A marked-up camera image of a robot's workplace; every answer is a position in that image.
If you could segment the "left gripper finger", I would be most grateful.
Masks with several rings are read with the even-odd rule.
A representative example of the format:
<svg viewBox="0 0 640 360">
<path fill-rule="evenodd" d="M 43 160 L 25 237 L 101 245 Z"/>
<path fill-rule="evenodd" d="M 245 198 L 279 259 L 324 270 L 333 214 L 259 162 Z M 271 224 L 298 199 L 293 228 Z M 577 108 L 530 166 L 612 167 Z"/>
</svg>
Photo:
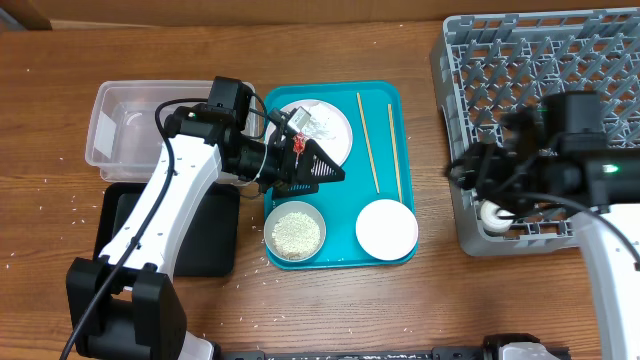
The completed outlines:
<svg viewBox="0 0 640 360">
<path fill-rule="evenodd" d="M 295 180 L 298 183 L 329 183 L 345 180 L 345 171 L 313 139 L 305 142 L 298 157 Z"/>
<path fill-rule="evenodd" d="M 289 198 L 317 193 L 318 184 L 286 184 L 279 183 L 273 187 L 274 198 Z"/>
</svg>

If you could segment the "red snack wrapper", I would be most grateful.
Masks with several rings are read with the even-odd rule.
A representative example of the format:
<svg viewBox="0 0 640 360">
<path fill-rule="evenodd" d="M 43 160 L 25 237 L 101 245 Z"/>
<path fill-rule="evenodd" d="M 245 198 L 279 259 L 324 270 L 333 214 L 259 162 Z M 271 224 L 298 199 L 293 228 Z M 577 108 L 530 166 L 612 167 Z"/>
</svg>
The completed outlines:
<svg viewBox="0 0 640 360">
<path fill-rule="evenodd" d="M 299 132 L 293 136 L 293 151 L 296 154 L 296 161 L 299 161 L 300 155 L 304 152 L 307 137 L 304 133 Z"/>
</svg>

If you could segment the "white tissue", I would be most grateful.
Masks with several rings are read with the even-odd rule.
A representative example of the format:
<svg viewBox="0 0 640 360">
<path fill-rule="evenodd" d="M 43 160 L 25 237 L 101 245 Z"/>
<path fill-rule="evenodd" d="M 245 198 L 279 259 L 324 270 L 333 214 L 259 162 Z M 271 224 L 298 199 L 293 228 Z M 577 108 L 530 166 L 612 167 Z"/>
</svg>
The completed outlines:
<svg viewBox="0 0 640 360">
<path fill-rule="evenodd" d="M 342 130 L 341 116 L 328 104 L 319 102 L 313 105 L 304 105 L 310 119 L 302 127 L 302 132 L 315 140 L 334 140 Z"/>
</svg>

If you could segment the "white round plate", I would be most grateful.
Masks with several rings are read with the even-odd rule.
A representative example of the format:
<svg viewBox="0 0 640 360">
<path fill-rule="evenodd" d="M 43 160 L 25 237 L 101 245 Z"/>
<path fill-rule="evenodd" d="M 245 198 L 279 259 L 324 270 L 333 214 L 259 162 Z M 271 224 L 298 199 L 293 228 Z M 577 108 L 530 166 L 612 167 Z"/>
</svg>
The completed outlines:
<svg viewBox="0 0 640 360">
<path fill-rule="evenodd" d="M 333 161 L 335 161 L 339 166 L 342 166 L 346 162 L 351 152 L 353 144 L 353 133 L 351 125 L 346 116 L 336 106 L 322 100 L 303 99 L 285 105 L 280 109 L 280 111 L 289 114 L 295 108 L 303 107 L 304 105 L 313 105 L 319 102 L 328 104 L 341 116 L 341 119 L 343 121 L 341 133 L 334 140 L 315 140 L 313 138 L 309 138 L 307 135 L 306 137 L 307 139 L 315 140 L 321 146 L 321 148 L 332 158 Z"/>
</svg>

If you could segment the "grey bowl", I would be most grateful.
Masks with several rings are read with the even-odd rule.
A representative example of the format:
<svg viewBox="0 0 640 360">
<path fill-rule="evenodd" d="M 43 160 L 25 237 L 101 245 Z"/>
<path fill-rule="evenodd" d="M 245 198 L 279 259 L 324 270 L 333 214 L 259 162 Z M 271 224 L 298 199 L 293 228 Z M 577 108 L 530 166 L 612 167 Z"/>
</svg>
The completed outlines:
<svg viewBox="0 0 640 360">
<path fill-rule="evenodd" d="M 276 224 L 276 222 L 282 218 L 283 216 L 285 216 L 288 213 L 291 212 L 301 212 L 301 213 L 305 213 L 307 215 L 309 215 L 310 217 L 312 217 L 316 223 L 319 225 L 320 227 L 320 231 L 321 231 L 321 245 L 319 246 L 319 248 L 315 251 L 315 253 L 313 255 L 311 255 L 310 257 L 301 259 L 301 260 L 287 260 L 283 257 L 281 257 L 275 249 L 275 246 L 273 244 L 273 239 L 272 239 L 272 231 L 273 228 Z M 277 206 L 276 208 L 274 208 L 271 213 L 269 214 L 269 216 L 267 217 L 266 221 L 265 221 L 265 225 L 264 225 L 264 240 L 265 240 L 265 244 L 267 249 L 277 258 L 283 260 L 283 261 L 287 261 L 287 262 L 303 262 L 306 261 L 308 259 L 311 259 L 313 256 L 316 255 L 316 253 L 322 248 L 322 246 L 324 245 L 324 241 L 326 238 L 326 224 L 324 221 L 323 216 L 320 214 L 320 212 L 313 207 L 312 205 L 306 203 L 306 202 L 302 202 L 302 201 L 288 201 L 285 203 L 282 203 L 281 205 Z"/>
</svg>

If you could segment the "rice pile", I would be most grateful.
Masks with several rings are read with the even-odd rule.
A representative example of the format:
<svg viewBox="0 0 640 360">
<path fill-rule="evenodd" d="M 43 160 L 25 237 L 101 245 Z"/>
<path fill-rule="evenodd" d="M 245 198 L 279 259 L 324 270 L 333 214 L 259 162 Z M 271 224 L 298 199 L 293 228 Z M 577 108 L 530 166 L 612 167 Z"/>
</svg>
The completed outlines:
<svg viewBox="0 0 640 360">
<path fill-rule="evenodd" d="M 276 252 L 287 260 L 310 257 L 321 245 L 321 231 L 316 221 L 301 212 L 280 218 L 272 231 Z"/>
</svg>

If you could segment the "wooden chopstick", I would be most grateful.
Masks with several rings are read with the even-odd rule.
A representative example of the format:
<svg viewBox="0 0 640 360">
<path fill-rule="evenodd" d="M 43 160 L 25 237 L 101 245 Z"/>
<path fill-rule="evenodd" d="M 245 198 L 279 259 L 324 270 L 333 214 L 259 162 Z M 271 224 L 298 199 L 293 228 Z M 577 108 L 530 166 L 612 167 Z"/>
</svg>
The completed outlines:
<svg viewBox="0 0 640 360">
<path fill-rule="evenodd" d="M 400 177 L 400 167 L 399 167 L 399 159 L 398 159 L 398 152 L 397 152 L 396 132 L 395 132 L 392 104 L 387 105 L 387 111 L 388 111 L 388 120 L 389 120 L 389 127 L 390 127 L 391 146 L 392 146 L 392 152 L 393 152 L 395 178 L 396 178 L 396 185 L 397 185 L 397 192 L 398 192 L 398 201 L 402 203 L 403 192 L 402 192 L 402 183 L 401 183 L 401 177 Z"/>
<path fill-rule="evenodd" d="M 366 144 L 366 147 L 367 147 L 371 173 L 372 173 L 372 177 L 373 177 L 376 193 L 380 194 L 380 186 L 379 186 L 379 181 L 378 181 L 378 177 L 377 177 L 376 165 L 375 165 L 375 160 L 374 160 L 372 147 L 371 147 L 371 143 L 370 143 L 368 127 L 367 127 L 366 117 L 365 117 L 365 114 L 364 114 L 364 108 L 363 108 L 363 103 L 362 103 L 362 98 L 361 98 L 360 92 L 356 92 L 356 98 L 357 98 L 357 103 L 358 103 L 358 108 L 359 108 L 359 113 L 360 113 L 360 118 L 361 118 L 361 123 L 362 123 L 362 128 L 363 128 L 363 134 L 364 134 L 364 138 L 365 138 L 365 144 Z"/>
</svg>

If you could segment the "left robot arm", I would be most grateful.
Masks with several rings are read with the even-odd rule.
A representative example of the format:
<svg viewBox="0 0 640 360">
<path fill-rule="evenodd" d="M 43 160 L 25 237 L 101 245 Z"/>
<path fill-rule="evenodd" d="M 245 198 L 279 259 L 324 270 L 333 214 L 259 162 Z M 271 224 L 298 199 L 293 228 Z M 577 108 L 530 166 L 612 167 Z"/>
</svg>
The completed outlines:
<svg viewBox="0 0 640 360">
<path fill-rule="evenodd" d="M 273 140 L 244 135 L 256 93 L 216 77 L 207 98 L 172 101 L 154 120 L 163 146 L 155 170 L 123 226 L 94 260 L 77 258 L 66 275 L 73 331 L 61 356 L 96 359 L 221 358 L 219 345 L 191 334 L 173 286 L 184 237 L 223 172 L 279 197 L 313 194 L 345 172 L 292 122 L 297 111 L 263 109 Z"/>
</svg>

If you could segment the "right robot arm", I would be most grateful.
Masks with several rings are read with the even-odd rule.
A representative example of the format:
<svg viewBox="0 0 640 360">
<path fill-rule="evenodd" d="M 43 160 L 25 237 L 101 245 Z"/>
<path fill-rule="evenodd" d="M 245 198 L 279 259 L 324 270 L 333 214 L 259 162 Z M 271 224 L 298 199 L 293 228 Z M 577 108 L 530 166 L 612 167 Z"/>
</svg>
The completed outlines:
<svg viewBox="0 0 640 360">
<path fill-rule="evenodd" d="M 561 209 L 591 280 L 605 359 L 639 356 L 639 151 L 611 148 L 594 91 L 548 95 L 502 119 L 511 145 L 475 143 L 445 170 L 450 183 L 491 204 L 483 225 Z"/>
</svg>

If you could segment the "grey dishwasher rack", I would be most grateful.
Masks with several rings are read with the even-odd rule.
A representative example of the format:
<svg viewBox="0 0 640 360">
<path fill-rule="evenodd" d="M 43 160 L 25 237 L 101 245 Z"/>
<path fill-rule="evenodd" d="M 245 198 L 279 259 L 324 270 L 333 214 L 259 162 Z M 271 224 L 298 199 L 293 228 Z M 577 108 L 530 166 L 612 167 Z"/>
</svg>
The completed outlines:
<svg viewBox="0 0 640 360">
<path fill-rule="evenodd" d="M 600 96 L 609 147 L 639 147 L 636 7 L 451 16 L 431 67 L 451 159 L 475 143 L 509 143 L 503 115 L 581 90 Z"/>
</svg>

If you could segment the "teal serving tray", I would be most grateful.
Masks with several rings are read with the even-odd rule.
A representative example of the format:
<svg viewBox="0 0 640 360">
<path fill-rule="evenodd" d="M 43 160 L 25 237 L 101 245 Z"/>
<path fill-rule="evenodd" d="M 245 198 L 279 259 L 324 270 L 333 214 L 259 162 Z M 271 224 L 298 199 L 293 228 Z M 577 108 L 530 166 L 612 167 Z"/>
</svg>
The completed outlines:
<svg viewBox="0 0 640 360">
<path fill-rule="evenodd" d="M 376 193 L 363 128 L 356 98 L 360 92 L 368 133 L 375 160 L 380 194 Z M 285 270 L 309 270 L 380 266 L 386 262 L 367 254 L 360 246 L 355 225 L 362 209 L 373 201 L 398 201 L 387 105 L 392 104 L 397 152 L 403 192 L 403 204 L 415 210 L 414 195 L 402 101 L 398 90 L 385 81 L 342 82 L 282 86 L 266 97 L 266 105 L 281 109 L 303 99 L 317 99 L 336 106 L 349 121 L 353 144 L 346 162 L 341 166 L 345 180 L 319 186 L 315 194 L 298 196 L 297 201 L 315 207 L 326 224 L 324 245 L 311 259 L 287 262 L 266 251 L 271 262 Z"/>
</svg>

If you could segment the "black tray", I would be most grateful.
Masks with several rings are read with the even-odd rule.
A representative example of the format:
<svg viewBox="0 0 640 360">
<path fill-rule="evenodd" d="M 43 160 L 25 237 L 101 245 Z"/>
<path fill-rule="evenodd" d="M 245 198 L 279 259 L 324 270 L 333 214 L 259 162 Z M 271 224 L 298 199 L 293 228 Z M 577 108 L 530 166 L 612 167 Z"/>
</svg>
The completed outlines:
<svg viewBox="0 0 640 360">
<path fill-rule="evenodd" d="M 93 257 L 112 240 L 146 185 L 114 183 L 105 192 Z M 240 194 L 230 184 L 213 184 L 185 234 L 177 256 L 176 277 L 225 277 L 234 267 Z"/>
</svg>

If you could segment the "clear plastic bin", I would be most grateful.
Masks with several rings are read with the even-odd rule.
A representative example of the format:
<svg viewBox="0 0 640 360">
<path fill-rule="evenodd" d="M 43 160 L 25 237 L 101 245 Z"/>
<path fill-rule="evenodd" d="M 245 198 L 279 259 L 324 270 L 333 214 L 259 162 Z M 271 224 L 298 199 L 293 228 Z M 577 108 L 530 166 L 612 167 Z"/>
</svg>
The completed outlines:
<svg viewBox="0 0 640 360">
<path fill-rule="evenodd" d="M 122 80 L 103 83 L 97 93 L 85 160 L 107 182 L 146 183 L 163 145 L 155 123 L 157 107 L 191 98 L 206 102 L 214 80 Z"/>
</svg>

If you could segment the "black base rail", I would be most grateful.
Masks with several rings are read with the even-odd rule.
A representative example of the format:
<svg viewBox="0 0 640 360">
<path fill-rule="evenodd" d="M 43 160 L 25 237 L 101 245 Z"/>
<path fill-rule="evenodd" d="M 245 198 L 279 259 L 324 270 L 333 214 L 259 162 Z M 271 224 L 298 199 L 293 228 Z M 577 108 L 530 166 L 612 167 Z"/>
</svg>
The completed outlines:
<svg viewBox="0 0 640 360">
<path fill-rule="evenodd" d="M 381 352 L 265 353 L 222 352 L 224 360 L 500 360 L 551 359 L 571 360 L 567 347 L 547 348 L 528 333 L 506 333 L 485 336 L 481 345 L 438 346 L 429 350 Z"/>
</svg>

